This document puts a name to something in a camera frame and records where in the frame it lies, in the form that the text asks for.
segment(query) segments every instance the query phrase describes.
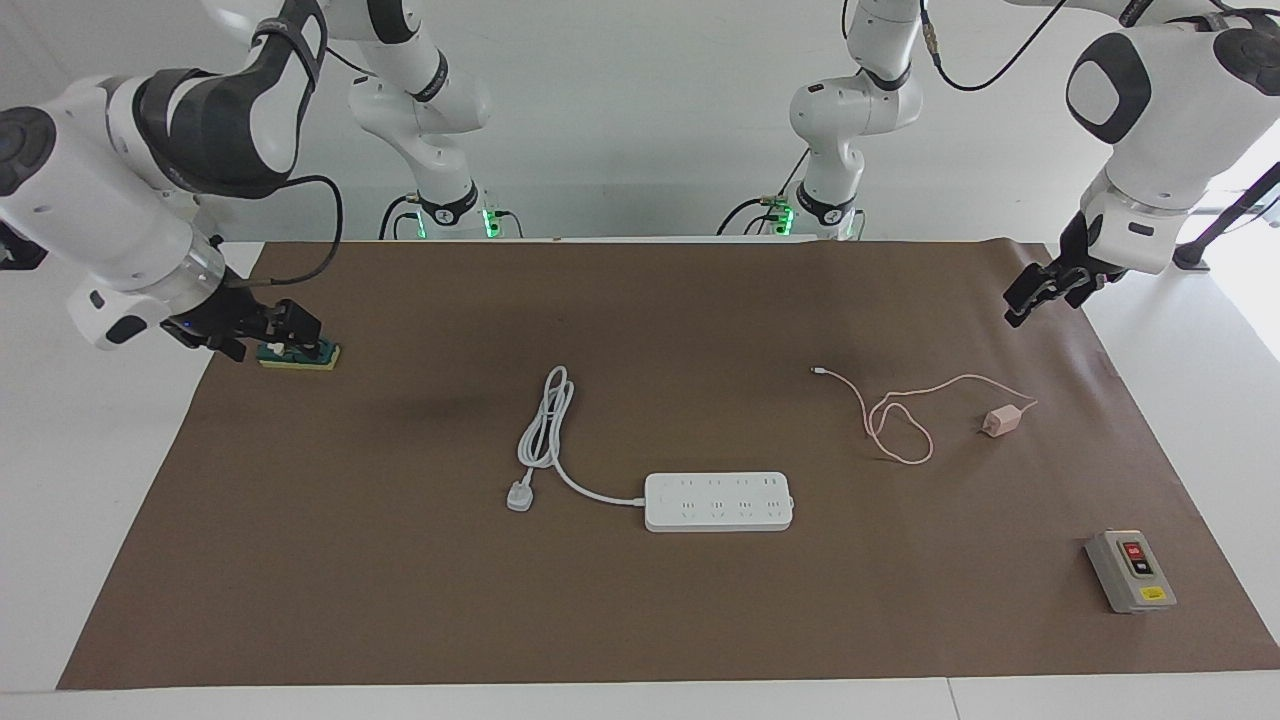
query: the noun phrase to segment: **power outlet socket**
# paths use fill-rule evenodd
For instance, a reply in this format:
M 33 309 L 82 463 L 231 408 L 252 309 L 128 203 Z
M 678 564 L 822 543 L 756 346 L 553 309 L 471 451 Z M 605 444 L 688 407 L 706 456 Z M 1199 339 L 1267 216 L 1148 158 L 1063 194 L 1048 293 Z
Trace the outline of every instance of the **power outlet socket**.
M 782 473 L 655 473 L 644 497 L 654 533 L 780 532 L 795 507 Z

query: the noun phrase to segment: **switch box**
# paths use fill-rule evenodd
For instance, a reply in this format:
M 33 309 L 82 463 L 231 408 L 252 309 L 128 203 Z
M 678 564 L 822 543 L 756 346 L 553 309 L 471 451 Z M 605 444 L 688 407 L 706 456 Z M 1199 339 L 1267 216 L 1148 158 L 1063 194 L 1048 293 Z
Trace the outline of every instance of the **switch box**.
M 1084 544 L 1107 602 L 1116 612 L 1151 612 L 1178 605 L 1165 571 L 1138 530 L 1107 530 Z
M 767 533 L 791 527 L 782 473 L 657 473 L 644 482 L 644 524 L 654 533 Z

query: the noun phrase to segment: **white table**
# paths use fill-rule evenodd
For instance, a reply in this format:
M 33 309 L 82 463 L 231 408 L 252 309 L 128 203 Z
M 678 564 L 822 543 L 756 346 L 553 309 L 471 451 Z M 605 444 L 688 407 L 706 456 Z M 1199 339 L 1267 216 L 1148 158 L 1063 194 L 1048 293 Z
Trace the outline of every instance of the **white table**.
M 224 249 L 241 272 L 261 250 Z M 36 273 L 0 275 L 0 688 L 6 691 L 0 717 L 6 720 L 1121 714 L 1174 720 L 1280 712 L 1280 673 L 52 693 L 209 363 L 207 354 L 163 333 L 113 354 L 87 346 L 63 310 L 78 279 L 52 259 Z M 1244 588 L 1272 635 L 1280 634 L 1280 361 L 1208 275 L 1134 275 L 1098 293 L 1088 310 Z

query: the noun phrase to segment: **brown mat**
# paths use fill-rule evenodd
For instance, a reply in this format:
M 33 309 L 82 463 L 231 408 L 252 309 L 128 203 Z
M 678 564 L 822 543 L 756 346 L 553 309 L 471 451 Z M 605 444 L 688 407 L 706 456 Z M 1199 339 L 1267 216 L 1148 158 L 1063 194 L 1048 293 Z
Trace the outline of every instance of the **brown mat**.
M 320 249 L 273 246 L 262 274 Z M 293 295 L 332 374 L 216 359 L 60 688 L 634 682 L 1280 667 L 1093 331 L 1000 291 L 1043 250 L 965 245 L 357 245 Z M 782 470 L 781 534 L 654 536 L 539 473 L 504 498 L 543 378 L 577 398 L 564 464 Z M 882 460 L 852 395 L 979 372 L 911 404 L 938 442 Z M 887 442 L 922 441 L 899 419 Z M 1107 610 L 1080 550 L 1146 530 L 1181 606 Z

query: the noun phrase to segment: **white plug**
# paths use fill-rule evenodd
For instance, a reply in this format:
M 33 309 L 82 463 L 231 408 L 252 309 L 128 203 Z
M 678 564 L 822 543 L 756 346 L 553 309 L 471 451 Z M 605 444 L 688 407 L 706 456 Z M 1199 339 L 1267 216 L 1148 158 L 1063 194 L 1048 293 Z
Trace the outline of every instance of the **white plug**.
M 507 510 L 515 510 L 516 512 L 527 512 L 534 505 L 534 488 L 526 486 L 521 480 L 516 480 L 511 484 L 511 489 L 507 491 Z
M 1018 423 L 1023 419 L 1023 411 L 1012 405 L 997 407 L 987 413 L 987 419 L 982 421 L 982 432 L 991 437 L 1000 437 L 1018 429 Z

